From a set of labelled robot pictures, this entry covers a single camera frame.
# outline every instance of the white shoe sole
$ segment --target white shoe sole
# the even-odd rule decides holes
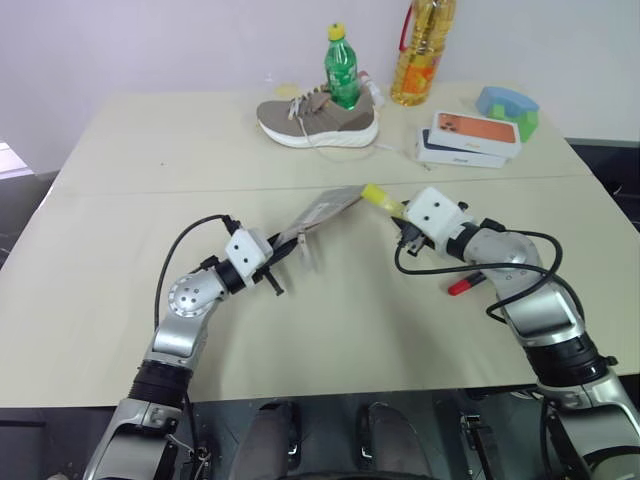
[[[293,148],[312,148],[312,147],[366,147],[373,142],[378,135],[378,114],[375,113],[373,122],[364,130],[356,131],[332,131],[321,132],[308,137],[294,137],[291,135],[285,135],[278,133],[270,128],[264,126],[264,124],[258,120],[260,127],[264,130],[264,133],[269,135],[272,140],[275,140],[282,145]]]

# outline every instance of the dark pants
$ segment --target dark pants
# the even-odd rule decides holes
[[[287,404],[258,411],[238,446],[229,480],[274,480],[287,474],[290,418]],[[400,412],[373,404],[369,426],[375,470],[431,475],[416,432]]]

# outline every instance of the red marker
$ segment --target red marker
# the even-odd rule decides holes
[[[474,287],[477,284],[484,282],[486,279],[487,277],[485,277],[482,274],[482,272],[475,272],[469,275],[468,277],[463,278],[459,282],[451,285],[447,291],[449,292],[449,295],[452,295],[455,297],[456,295],[460,295],[461,293],[466,292],[471,287]]]

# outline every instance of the phone box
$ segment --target phone box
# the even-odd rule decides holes
[[[429,143],[506,158],[522,149],[515,123],[443,111],[433,116]]]
[[[446,163],[466,167],[500,168],[507,159],[497,155],[470,152],[459,148],[443,147],[429,143],[429,129],[418,129],[416,157],[419,162]]]

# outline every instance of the white wall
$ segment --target white wall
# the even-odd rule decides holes
[[[638,140],[638,0],[458,0],[438,80],[515,81],[567,137]],[[59,169],[116,91],[323,80],[325,29],[393,72],[407,1],[0,0],[0,136]]]

